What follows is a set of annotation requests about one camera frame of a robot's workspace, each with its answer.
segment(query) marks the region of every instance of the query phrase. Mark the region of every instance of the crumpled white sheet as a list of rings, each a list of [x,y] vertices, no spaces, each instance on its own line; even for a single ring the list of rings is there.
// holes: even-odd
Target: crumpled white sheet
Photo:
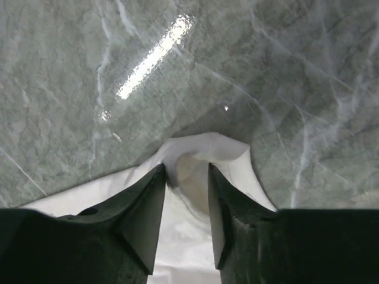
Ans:
[[[150,159],[112,175],[32,202],[24,208],[62,216],[76,215],[129,187],[159,163],[169,176],[154,275],[148,284],[220,284],[214,268],[207,200],[208,163],[262,206],[275,207],[251,166],[247,144],[218,133],[171,138]]]

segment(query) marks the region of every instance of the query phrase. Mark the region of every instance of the white fabric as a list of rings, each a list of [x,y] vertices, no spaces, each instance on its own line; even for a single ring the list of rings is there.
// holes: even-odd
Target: white fabric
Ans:
[[[138,167],[35,201],[25,208],[57,217],[76,215],[129,187],[157,164],[164,163],[170,187],[166,187],[154,275],[149,276],[147,282],[219,284],[208,217],[208,162],[214,163],[240,191],[275,211],[253,172],[249,146],[218,133],[169,139]]]

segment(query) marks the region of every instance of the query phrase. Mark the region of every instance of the marble wall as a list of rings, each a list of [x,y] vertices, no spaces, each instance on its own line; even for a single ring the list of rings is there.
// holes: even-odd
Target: marble wall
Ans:
[[[208,131],[279,207],[379,207],[376,0],[4,0],[0,70],[0,207]]]

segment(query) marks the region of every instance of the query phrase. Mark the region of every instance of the white vein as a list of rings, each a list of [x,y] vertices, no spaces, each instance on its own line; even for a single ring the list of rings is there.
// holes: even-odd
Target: white vein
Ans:
[[[52,91],[50,91],[49,89],[47,89],[46,88],[46,86],[44,85],[44,84],[42,84],[41,82],[39,82],[39,81],[36,81],[37,82],[37,84],[38,85],[40,85],[40,87],[42,88],[42,89],[44,89],[44,91],[46,92],[46,94],[48,94],[48,95],[50,95],[56,102],[57,102],[57,104],[58,105],[60,105],[63,109],[66,109],[63,105],[62,105],[62,103],[54,96],[54,94],[53,94],[53,92]]]
[[[10,156],[8,155],[1,147],[0,147],[0,151],[1,153],[3,153],[3,155],[5,157],[8,158],[9,161],[11,161],[16,167],[18,167],[18,169],[40,190],[42,191],[43,194],[45,194],[45,196],[47,196],[47,194],[45,193],[45,191],[22,169],[22,167],[16,163],[16,161]]]
[[[269,40],[271,40],[277,47],[281,48],[283,51],[285,51],[286,53],[294,56],[296,59],[300,59],[301,61],[303,61],[307,67],[310,67],[312,68],[313,70],[321,73],[322,75],[324,75],[325,77],[327,78],[330,78],[330,79],[333,79],[335,81],[337,81],[338,83],[340,83],[341,85],[343,85],[344,87],[354,91],[354,89],[352,87],[350,87],[349,85],[347,85],[346,83],[344,83],[343,81],[341,81],[340,79],[338,79],[336,76],[334,75],[330,75],[328,73],[326,73],[324,70],[322,70],[321,68],[317,67],[316,65],[314,65],[312,62],[308,61],[304,56],[300,56],[300,55],[297,55],[297,54],[294,54],[292,53],[291,51],[289,51],[289,49],[287,49],[286,47],[284,47],[279,41],[277,41],[276,39],[274,39],[273,37],[271,37],[264,29],[259,29],[262,34]]]
[[[140,37],[136,26],[129,20],[129,17],[127,15],[126,8],[123,3],[121,3],[120,0],[116,0],[118,11],[120,12],[120,19],[121,22],[124,24],[126,31],[131,35],[137,35]]]
[[[345,179],[343,176],[341,176],[341,175],[339,175],[338,173],[336,173],[336,172],[330,170],[328,167],[326,167],[326,166],[320,164],[319,162],[316,162],[316,164],[319,165],[322,169],[324,169],[324,170],[326,170],[326,171],[332,173],[333,175],[337,176],[338,178],[340,178],[340,179],[341,179],[342,181],[344,181],[345,183],[355,185],[355,184],[354,184],[353,182],[351,182],[350,180]]]

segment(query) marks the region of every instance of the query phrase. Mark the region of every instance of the black object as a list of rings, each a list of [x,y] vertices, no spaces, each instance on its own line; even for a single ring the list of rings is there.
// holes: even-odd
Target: black object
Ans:
[[[165,168],[158,165],[77,216],[1,209],[0,283],[146,283],[164,197]]]
[[[208,182],[222,284],[379,283],[379,210],[271,212],[213,165]]]

